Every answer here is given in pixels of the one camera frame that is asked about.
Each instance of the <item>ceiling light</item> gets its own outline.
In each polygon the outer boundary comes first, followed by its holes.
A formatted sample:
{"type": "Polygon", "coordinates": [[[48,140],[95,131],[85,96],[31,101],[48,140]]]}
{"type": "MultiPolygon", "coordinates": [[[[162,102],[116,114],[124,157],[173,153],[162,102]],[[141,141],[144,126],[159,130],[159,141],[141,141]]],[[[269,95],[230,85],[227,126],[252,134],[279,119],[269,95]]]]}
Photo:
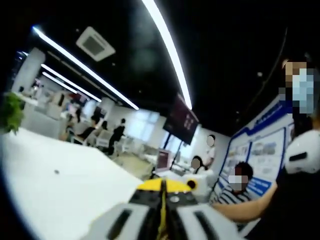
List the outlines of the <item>ceiling light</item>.
{"type": "Polygon", "coordinates": [[[156,27],[158,28],[161,37],[164,41],[166,49],[169,52],[173,67],[175,69],[176,75],[178,77],[178,81],[181,87],[182,95],[185,101],[185,104],[188,106],[189,109],[192,109],[191,99],[189,95],[189,90],[187,86],[187,82],[185,79],[184,71],[182,69],[177,50],[174,45],[174,41],[171,38],[170,32],[168,27],[165,23],[164,18],[162,17],[157,5],[153,0],[142,0],[146,9],[149,11],[156,27]]]}
{"type": "Polygon", "coordinates": [[[53,70],[52,68],[48,67],[45,64],[41,64],[41,67],[43,67],[45,70],[49,71],[50,73],[52,73],[53,75],[56,75],[59,79],[63,80],[64,82],[66,82],[67,84],[75,87],[76,89],[78,89],[79,91],[81,91],[82,93],[88,95],[90,98],[96,100],[97,102],[101,103],[101,99],[96,97],[95,95],[91,94],[90,92],[84,90],[82,87],[78,86],[77,84],[73,83],[72,81],[70,81],[69,79],[65,78],[64,76],[62,76],[61,74],[57,73],[55,70],[53,70]]]}
{"type": "Polygon", "coordinates": [[[64,83],[58,81],[57,79],[55,79],[53,76],[49,75],[48,73],[46,73],[45,71],[42,72],[42,74],[44,76],[46,76],[48,79],[51,79],[52,81],[54,81],[55,83],[59,84],[60,86],[64,87],[65,89],[69,90],[70,92],[73,92],[74,94],[77,94],[78,92],[76,90],[74,90],[73,88],[65,85],[64,83]]]}
{"type": "Polygon", "coordinates": [[[100,76],[98,76],[95,72],[93,72],[90,68],[88,68],[86,65],[84,65],[81,61],[79,61],[76,57],[74,57],[71,53],[69,53],[67,50],[65,50],[63,47],[55,43],[53,40],[51,40],[49,37],[44,35],[40,30],[38,30],[36,27],[33,27],[33,30],[38,34],[38,36],[44,40],[47,44],[55,48],[57,51],[59,51],[61,54],[63,54],[65,57],[67,57],[69,60],[71,60],[73,63],[78,65],[81,69],[83,69],[87,74],[92,76],[94,79],[96,79],[98,82],[100,82],[102,85],[107,87],[110,91],[112,91],[115,95],[117,95],[120,99],[122,99],[124,102],[129,104],[132,108],[135,110],[139,110],[139,108],[131,102],[128,98],[126,98],[122,93],[120,93],[118,90],[116,90],[113,86],[111,86],[109,83],[107,83],[105,80],[103,80],[100,76]]]}

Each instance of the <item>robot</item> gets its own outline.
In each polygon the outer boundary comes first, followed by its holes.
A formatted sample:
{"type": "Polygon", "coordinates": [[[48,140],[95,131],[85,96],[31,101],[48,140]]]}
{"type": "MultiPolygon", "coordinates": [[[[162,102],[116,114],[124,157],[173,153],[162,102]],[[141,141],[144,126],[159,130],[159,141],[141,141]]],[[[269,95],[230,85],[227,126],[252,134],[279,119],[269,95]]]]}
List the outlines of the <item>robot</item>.
{"type": "MultiPolygon", "coordinates": [[[[289,174],[320,170],[320,131],[296,137],[286,150],[289,174]]],[[[116,205],[93,221],[81,240],[244,240],[236,225],[208,204],[198,203],[187,184],[152,179],[137,187],[128,203],[116,205]]]]}

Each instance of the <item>window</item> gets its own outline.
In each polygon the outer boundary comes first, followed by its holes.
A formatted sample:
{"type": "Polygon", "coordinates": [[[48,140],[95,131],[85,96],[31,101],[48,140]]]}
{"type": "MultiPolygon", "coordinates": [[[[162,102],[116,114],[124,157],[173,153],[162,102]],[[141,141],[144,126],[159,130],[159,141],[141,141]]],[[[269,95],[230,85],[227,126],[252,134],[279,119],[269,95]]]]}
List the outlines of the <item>window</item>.
{"type": "MultiPolygon", "coordinates": [[[[194,133],[194,136],[193,136],[191,144],[187,145],[187,146],[183,146],[182,145],[181,148],[180,148],[181,156],[183,158],[186,158],[187,160],[191,161],[192,150],[193,150],[193,148],[194,148],[194,146],[196,144],[197,135],[199,133],[199,130],[200,130],[200,126],[198,125],[198,127],[195,130],[195,133],[194,133]]],[[[164,135],[164,138],[162,140],[162,145],[161,145],[162,148],[165,145],[165,142],[167,140],[168,135],[169,135],[169,133],[166,131],[165,135],[164,135]]],[[[177,153],[178,149],[179,149],[180,143],[181,143],[181,140],[179,138],[171,135],[170,139],[169,139],[169,142],[168,142],[168,144],[166,146],[166,149],[169,150],[170,152],[172,152],[175,155],[177,153]]]]}
{"type": "Polygon", "coordinates": [[[149,141],[159,116],[158,112],[144,109],[136,111],[128,126],[128,135],[144,142],[149,141]]]}

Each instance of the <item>television screen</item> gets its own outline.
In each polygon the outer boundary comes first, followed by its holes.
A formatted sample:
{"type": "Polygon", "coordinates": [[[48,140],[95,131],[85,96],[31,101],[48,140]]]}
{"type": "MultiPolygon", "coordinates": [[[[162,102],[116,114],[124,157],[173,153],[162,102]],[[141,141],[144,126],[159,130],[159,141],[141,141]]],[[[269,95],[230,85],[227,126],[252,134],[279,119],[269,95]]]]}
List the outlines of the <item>television screen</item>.
{"type": "Polygon", "coordinates": [[[187,107],[184,99],[178,94],[163,129],[184,143],[190,145],[199,124],[196,115],[187,107]]]}

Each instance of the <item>office desk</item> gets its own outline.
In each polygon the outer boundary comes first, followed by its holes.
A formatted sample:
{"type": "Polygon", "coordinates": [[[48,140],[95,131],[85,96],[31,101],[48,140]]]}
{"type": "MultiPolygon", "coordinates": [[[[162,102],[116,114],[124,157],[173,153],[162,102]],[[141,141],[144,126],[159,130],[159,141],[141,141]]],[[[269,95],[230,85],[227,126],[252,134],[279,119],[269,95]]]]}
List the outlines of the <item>office desk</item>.
{"type": "Polygon", "coordinates": [[[42,240],[78,240],[92,220],[127,202],[142,183],[95,148],[23,128],[4,137],[4,158],[17,211],[42,240]]]}

